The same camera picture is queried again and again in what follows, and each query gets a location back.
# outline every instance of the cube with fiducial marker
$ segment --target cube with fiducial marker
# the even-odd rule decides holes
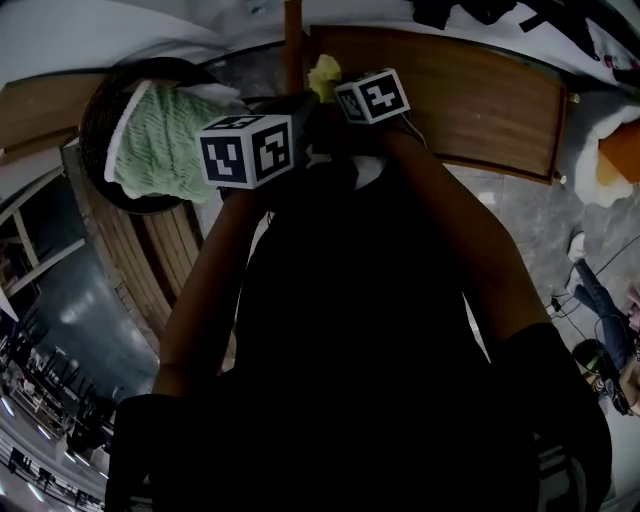
[[[222,116],[196,138],[209,185],[257,188],[294,166],[291,116]]]
[[[374,124],[410,110],[398,74],[391,68],[339,85],[335,93],[352,124]]]

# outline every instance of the jeans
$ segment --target jeans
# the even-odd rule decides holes
[[[629,328],[629,320],[616,308],[611,295],[600,284],[585,260],[578,260],[576,269],[582,278],[582,284],[576,287],[574,296],[602,319],[604,344],[616,369],[620,371],[634,353],[633,331]]]

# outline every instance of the sneaker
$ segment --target sneaker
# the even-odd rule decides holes
[[[571,239],[567,257],[575,263],[578,260],[583,260],[586,255],[587,252],[584,250],[584,231],[580,231]]]
[[[574,295],[576,293],[576,287],[580,283],[582,283],[582,279],[580,279],[578,269],[576,267],[573,267],[571,269],[571,274],[569,274],[569,280],[564,285],[564,287],[571,295]]]

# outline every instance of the ceiling light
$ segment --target ceiling light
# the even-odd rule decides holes
[[[36,489],[33,485],[31,484],[27,484],[27,486],[29,487],[29,490],[35,495],[36,498],[38,498],[38,501],[41,501],[44,503],[44,499],[42,498],[42,496],[40,495],[40,492],[38,491],[38,489]]]
[[[45,429],[43,429],[40,425],[38,425],[38,430],[39,430],[40,432],[42,432],[42,435],[43,435],[44,437],[46,437],[47,439],[51,439],[51,436],[50,436],[49,434],[47,434],[47,431],[46,431]]]
[[[11,414],[11,416],[15,417],[15,414],[13,414],[13,409],[11,409],[11,406],[8,404],[4,397],[2,397],[2,405],[4,405],[4,408],[9,414]]]

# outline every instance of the white fabric trim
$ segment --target white fabric trim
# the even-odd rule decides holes
[[[149,86],[151,86],[151,83],[151,80],[145,80],[136,88],[133,96],[131,96],[129,103],[127,104],[127,108],[124,109],[122,117],[116,125],[116,129],[113,130],[111,142],[109,142],[109,149],[107,149],[107,162],[104,167],[105,181],[108,181],[110,183],[114,181],[116,157],[118,156],[118,150],[120,149],[120,144],[122,143],[122,135],[124,134],[124,129],[127,127],[129,119],[133,115],[133,112],[138,106],[138,103],[140,103],[140,100],[144,96],[144,93],[147,92],[147,89],[149,88]]]

